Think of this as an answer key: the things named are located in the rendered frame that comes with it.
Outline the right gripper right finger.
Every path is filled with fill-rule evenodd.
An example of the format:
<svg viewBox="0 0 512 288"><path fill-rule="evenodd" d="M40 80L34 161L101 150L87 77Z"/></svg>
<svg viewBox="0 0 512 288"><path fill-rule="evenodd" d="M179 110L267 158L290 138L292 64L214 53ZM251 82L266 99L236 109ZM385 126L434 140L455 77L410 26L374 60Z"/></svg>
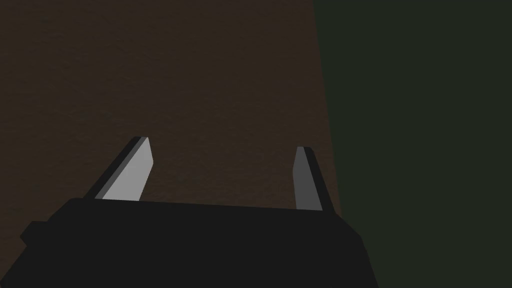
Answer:
<svg viewBox="0 0 512 288"><path fill-rule="evenodd" d="M296 148L292 178L296 209L335 211L318 160L311 147Z"/></svg>

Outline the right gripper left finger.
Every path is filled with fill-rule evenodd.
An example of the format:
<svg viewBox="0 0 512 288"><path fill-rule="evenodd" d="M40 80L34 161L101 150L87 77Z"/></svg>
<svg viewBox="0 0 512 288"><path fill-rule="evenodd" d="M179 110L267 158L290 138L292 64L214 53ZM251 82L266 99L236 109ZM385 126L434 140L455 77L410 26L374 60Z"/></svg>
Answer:
<svg viewBox="0 0 512 288"><path fill-rule="evenodd" d="M154 159L150 140L133 137L85 194L85 199L139 201Z"/></svg>

